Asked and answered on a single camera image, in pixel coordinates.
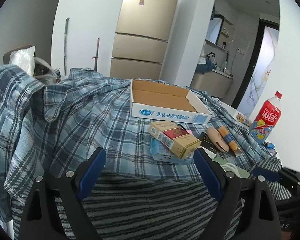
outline beige object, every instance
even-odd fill
[[[190,87],[201,91],[207,91],[208,94],[214,97],[224,98],[231,81],[232,79],[228,75],[223,74],[218,70],[213,70],[205,74],[195,73]]]
[[[171,121],[151,122],[149,133],[180,159],[184,159],[194,152],[201,143],[198,138]]]
[[[225,141],[228,143],[229,147],[234,153],[234,156],[237,157],[239,156],[242,152],[237,145],[237,143],[234,141],[234,138],[232,134],[229,132],[229,130],[225,126],[221,126],[218,129],[218,132],[221,134],[221,136],[225,139]]]
[[[128,59],[112,59],[110,77],[159,79],[161,64]]]
[[[166,47],[164,41],[116,34],[112,56],[162,63]]]
[[[214,127],[207,128],[207,136],[220,152],[227,153],[229,151],[229,145]]]

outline blue clamp pad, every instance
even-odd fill
[[[79,187],[77,198],[82,201],[84,198],[88,197],[96,184],[101,170],[106,163],[106,152],[101,149],[94,160],[91,162],[90,166],[87,168],[85,174],[82,176]]]
[[[221,183],[198,149],[194,151],[193,160],[210,195],[220,202],[223,198]]]
[[[265,177],[268,181],[277,181],[279,182],[281,177],[278,172],[276,171],[269,171],[260,167],[256,167],[252,170],[253,176],[257,177],[259,175],[262,175]]]

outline metal screw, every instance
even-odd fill
[[[67,171],[66,177],[71,178],[74,175],[73,171]]]
[[[42,176],[38,176],[38,177],[35,178],[35,181],[36,181],[36,182],[40,182],[41,180],[43,180],[43,177],[42,177]]]
[[[259,175],[259,176],[258,176],[258,180],[261,181],[261,182],[264,182],[266,179],[265,179],[264,176]]]
[[[227,171],[227,172],[226,172],[226,176],[227,176],[228,178],[233,178],[233,177],[234,177],[234,173],[233,173],[232,171]]]

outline soda bottle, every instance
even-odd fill
[[[269,136],[271,130],[280,118],[280,99],[282,94],[278,91],[273,98],[266,100],[254,122],[250,126],[249,131],[258,144],[262,144]]]

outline refrigerator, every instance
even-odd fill
[[[110,76],[159,79],[177,0],[123,0]]]

